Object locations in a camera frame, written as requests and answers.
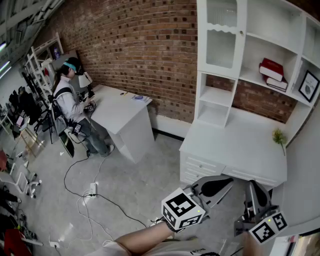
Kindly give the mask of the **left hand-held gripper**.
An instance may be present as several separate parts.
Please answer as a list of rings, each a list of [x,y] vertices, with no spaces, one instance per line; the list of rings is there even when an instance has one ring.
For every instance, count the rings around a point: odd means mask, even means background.
[[[200,224],[209,217],[209,208],[219,204],[230,192],[234,179],[226,175],[204,176],[186,188],[177,188],[161,201],[162,221],[176,230]]]

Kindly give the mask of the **red gold-print hardcover book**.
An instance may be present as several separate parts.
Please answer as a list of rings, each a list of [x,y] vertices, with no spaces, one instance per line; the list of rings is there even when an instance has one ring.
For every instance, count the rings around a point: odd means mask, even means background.
[[[280,90],[282,92],[286,92],[287,91],[287,87],[288,87],[288,82],[285,79],[285,77],[282,78],[281,81],[278,81],[274,78],[268,77],[267,75],[262,75],[263,80],[265,81],[265,83],[272,88],[275,88],[277,90]]]
[[[259,64],[259,72],[279,82],[284,78],[283,66],[268,58],[264,58]]]

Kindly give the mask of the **white shelf cabinet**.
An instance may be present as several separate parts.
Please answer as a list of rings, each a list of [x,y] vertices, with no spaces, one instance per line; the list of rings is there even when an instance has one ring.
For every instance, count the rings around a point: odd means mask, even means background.
[[[259,64],[264,58],[283,66],[284,78],[288,82],[286,91],[272,88],[266,84],[263,75],[259,72]],[[248,35],[245,40],[239,79],[293,98],[292,86],[297,76],[300,61],[301,58],[296,53],[272,42]]]

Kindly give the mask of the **person's right forearm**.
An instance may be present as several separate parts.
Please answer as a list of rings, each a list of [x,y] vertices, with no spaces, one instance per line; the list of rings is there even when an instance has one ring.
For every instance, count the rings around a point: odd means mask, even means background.
[[[248,232],[243,233],[242,256],[255,256],[255,240]]]

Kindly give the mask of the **person's left forearm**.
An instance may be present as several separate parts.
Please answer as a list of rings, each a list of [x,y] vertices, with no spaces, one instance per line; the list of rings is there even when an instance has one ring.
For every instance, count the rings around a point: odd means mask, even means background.
[[[115,242],[131,254],[143,255],[169,238],[173,233],[166,222],[163,221],[151,227],[125,234],[117,238]]]

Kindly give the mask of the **white drawer front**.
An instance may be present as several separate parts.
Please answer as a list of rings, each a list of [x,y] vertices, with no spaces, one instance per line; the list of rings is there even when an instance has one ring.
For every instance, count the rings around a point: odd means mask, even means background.
[[[268,179],[268,178],[261,177],[261,176],[255,175],[255,174],[249,174],[249,173],[246,173],[243,171],[235,170],[229,166],[226,166],[223,169],[222,173],[225,175],[232,176],[232,177],[235,177],[238,179],[243,179],[246,181],[255,180],[256,182],[258,182],[264,186],[269,186],[269,187],[277,187],[280,184],[280,182],[277,180]]]

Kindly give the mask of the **white shelf cabinet desk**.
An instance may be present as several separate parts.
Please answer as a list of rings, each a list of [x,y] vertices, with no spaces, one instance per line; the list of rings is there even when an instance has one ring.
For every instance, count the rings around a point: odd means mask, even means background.
[[[180,147],[185,156],[216,162],[283,183],[286,145],[292,141],[320,95],[311,102],[298,91],[306,71],[320,80],[320,22],[288,0],[247,0],[246,36],[271,42],[300,56],[289,97],[237,78],[198,70],[194,121]],[[285,155],[272,133],[287,138]]]

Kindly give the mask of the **blue and white booklet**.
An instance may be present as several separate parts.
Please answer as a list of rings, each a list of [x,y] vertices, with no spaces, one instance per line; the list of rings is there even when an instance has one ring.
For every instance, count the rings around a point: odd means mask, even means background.
[[[146,104],[148,104],[149,102],[152,101],[152,99],[151,99],[150,97],[148,97],[148,96],[137,95],[137,94],[133,95],[133,96],[131,97],[131,99],[132,99],[133,101],[144,102],[144,103],[146,103]]]

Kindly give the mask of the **black framed leaf picture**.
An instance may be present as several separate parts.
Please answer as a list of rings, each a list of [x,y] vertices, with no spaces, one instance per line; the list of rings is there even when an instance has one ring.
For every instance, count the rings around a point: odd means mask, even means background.
[[[320,80],[307,70],[298,91],[310,103],[317,92],[319,84]]]

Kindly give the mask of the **small white table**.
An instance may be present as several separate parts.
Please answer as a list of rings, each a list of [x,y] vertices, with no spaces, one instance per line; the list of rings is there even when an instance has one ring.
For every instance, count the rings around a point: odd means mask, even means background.
[[[96,103],[91,119],[105,128],[119,152],[138,163],[154,144],[148,104],[132,100],[126,91],[97,85],[93,92]]]

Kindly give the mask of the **white ribbed-glass cabinet door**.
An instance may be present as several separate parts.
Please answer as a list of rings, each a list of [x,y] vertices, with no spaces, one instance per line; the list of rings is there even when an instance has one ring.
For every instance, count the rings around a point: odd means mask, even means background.
[[[196,7],[197,69],[237,78],[245,47],[248,0],[196,0]]]

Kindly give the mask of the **white swivel chair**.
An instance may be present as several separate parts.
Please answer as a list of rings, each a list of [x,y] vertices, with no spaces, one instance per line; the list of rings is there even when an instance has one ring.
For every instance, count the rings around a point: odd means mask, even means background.
[[[20,194],[36,198],[36,187],[42,184],[35,172],[29,171],[24,165],[17,166],[14,162],[10,171],[0,171],[0,181],[13,185]]]

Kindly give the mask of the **red bag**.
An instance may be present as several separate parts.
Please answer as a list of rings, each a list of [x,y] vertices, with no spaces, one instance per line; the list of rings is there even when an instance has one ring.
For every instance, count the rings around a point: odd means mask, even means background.
[[[7,229],[5,231],[4,253],[6,256],[32,256],[17,229]]]

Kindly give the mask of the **black office chairs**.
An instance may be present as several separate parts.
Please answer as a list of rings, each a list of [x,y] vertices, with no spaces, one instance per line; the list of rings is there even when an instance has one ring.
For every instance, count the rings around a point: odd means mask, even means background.
[[[18,93],[14,90],[9,97],[9,102],[19,113],[24,111],[29,117],[29,124],[34,125],[42,115],[41,107],[38,106],[31,93],[26,92],[23,86],[18,88]]]

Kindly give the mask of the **white shelf rack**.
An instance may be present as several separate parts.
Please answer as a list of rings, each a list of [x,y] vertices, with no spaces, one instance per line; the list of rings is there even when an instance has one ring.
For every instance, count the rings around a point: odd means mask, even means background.
[[[49,102],[48,96],[52,94],[53,79],[55,76],[52,62],[55,60],[55,54],[63,54],[59,33],[40,46],[31,46],[26,54],[24,68],[27,74],[31,76],[35,83],[35,88],[40,89],[39,95],[43,97],[46,103]]]

